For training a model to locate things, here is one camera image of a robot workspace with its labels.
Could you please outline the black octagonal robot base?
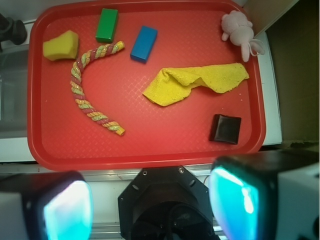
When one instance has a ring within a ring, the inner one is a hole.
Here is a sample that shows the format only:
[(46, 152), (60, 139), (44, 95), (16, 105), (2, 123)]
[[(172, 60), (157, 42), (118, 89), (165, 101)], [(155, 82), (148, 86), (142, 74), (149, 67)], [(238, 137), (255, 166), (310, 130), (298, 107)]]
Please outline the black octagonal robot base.
[(126, 240), (217, 240), (209, 189), (183, 166), (143, 168), (118, 196)]

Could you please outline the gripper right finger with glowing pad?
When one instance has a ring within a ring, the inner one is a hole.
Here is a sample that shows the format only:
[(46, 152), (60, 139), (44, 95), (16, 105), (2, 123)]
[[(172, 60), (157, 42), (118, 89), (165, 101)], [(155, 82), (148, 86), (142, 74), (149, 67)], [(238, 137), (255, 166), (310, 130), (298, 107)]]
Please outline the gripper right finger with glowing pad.
[(229, 240), (317, 240), (320, 156), (300, 149), (218, 157), (208, 180), (213, 215)]

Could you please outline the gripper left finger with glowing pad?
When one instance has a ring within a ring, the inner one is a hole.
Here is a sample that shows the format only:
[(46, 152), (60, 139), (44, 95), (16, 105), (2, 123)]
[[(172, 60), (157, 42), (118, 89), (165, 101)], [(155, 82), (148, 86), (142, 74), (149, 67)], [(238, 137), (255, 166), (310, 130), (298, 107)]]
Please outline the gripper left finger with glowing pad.
[(88, 240), (93, 211), (91, 187), (77, 171), (0, 180), (2, 240)]

